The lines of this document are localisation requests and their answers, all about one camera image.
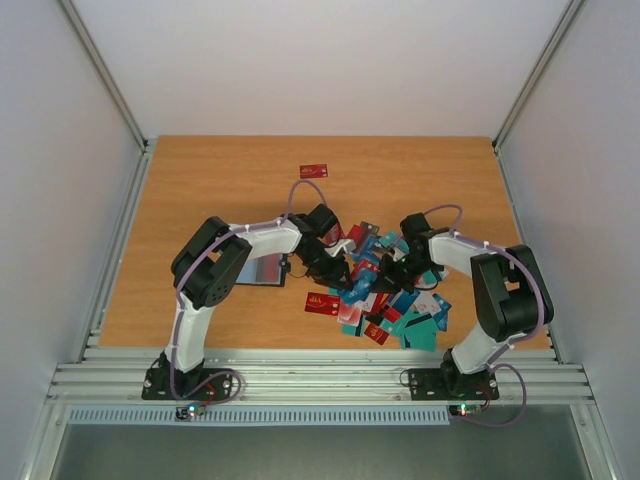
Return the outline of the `black leather card holder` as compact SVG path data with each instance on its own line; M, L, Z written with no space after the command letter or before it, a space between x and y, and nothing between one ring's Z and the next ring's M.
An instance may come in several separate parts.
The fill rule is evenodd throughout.
M237 285L283 287L290 263L286 254L271 254L248 260L236 280Z

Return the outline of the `blue card pile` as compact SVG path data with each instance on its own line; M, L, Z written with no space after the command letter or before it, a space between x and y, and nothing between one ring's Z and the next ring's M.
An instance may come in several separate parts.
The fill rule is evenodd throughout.
M341 294L341 300L345 305L353 305L356 302L365 300L370 291L373 281L370 278L359 278L349 291Z

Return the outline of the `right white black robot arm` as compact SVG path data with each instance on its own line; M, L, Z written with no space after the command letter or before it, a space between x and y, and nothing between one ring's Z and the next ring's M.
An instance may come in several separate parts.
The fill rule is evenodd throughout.
M372 290L412 292L419 276L447 267L471 278L477 317L438 368L410 371L413 396L432 391L445 400L467 400L489 385L503 354L553 319L553 303L535 256L526 245L501 248L451 228L435 229L423 213L407 216L400 229L409 252L399 259L382 257Z

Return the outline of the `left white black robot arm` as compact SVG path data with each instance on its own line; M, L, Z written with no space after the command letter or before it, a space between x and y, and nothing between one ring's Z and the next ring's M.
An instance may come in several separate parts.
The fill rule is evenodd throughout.
M204 342L216 307L236 285L245 264L270 255L296 255L315 283L347 290L353 286L346 255L355 241L325 244L337 218L326 205L310 214L286 214L254 224L204 221L171 264L176 316L170 341L158 359L163 388L177 399L204 387Z

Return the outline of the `blue striped card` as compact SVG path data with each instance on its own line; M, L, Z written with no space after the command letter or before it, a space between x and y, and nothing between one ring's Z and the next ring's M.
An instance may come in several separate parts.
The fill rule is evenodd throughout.
M419 297L421 291L414 290L412 293L407 291L401 291L393 296L389 302L388 306L390 309L395 310L400 315L404 315L410 307L413 305L414 301Z

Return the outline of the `red card bottom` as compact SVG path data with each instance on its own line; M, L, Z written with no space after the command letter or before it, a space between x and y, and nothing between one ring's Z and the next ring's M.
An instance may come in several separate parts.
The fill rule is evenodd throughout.
M364 330L364 335L378 345L384 345L389 337L389 333L387 331L372 323L367 324Z

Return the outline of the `teal card bottom left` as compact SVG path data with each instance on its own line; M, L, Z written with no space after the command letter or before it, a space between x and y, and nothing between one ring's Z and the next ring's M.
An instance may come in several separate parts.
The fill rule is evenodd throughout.
M362 337L364 332L363 323L360 322L357 325L343 324L341 327L341 332L348 336Z

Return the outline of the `teal card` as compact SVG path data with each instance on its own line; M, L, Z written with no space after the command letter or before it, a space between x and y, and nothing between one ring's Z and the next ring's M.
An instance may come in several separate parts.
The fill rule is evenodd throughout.
M341 327L341 332L348 336L362 337L364 332L363 323L360 322L357 325L343 324Z
M438 331L434 323L420 323L407 327L400 336L401 347L434 352L437 348Z

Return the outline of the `teal card bottom right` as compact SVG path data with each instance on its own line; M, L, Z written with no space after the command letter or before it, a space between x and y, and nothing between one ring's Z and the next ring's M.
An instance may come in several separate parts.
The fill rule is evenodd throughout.
M438 331L434 323L420 323L407 327L400 336L401 347L434 352L437 348Z

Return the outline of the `lone red card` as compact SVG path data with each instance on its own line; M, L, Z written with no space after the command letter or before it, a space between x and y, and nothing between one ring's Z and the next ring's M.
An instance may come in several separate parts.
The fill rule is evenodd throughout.
M328 167L326 164L307 164L299 167L299 176L301 179L326 178L328 176Z

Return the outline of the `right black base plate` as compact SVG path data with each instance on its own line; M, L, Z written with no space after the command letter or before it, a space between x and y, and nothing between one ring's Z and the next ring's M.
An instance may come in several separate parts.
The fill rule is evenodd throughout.
M408 374L409 390L414 401L480 401L500 398L495 375L488 371L458 374L442 368L417 368L410 369Z

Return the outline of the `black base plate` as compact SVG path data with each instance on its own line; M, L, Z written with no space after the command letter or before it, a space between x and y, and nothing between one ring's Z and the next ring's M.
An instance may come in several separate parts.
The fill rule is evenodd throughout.
M500 398L495 375L488 371L458 374L442 368L417 368L410 369L408 374L409 390L414 401L480 401Z
M234 392L238 382L230 370L196 368L188 373L174 371L174 392L170 387L169 368L150 368L145 375L141 398L152 401L196 400L223 401Z

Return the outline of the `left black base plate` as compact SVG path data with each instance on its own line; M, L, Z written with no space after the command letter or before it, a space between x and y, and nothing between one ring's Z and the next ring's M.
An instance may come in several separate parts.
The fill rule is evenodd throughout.
M196 368L188 373L174 371L174 392L170 387L169 368L150 368L145 375L141 398L152 401L196 400L223 401L234 392L238 382L230 370Z

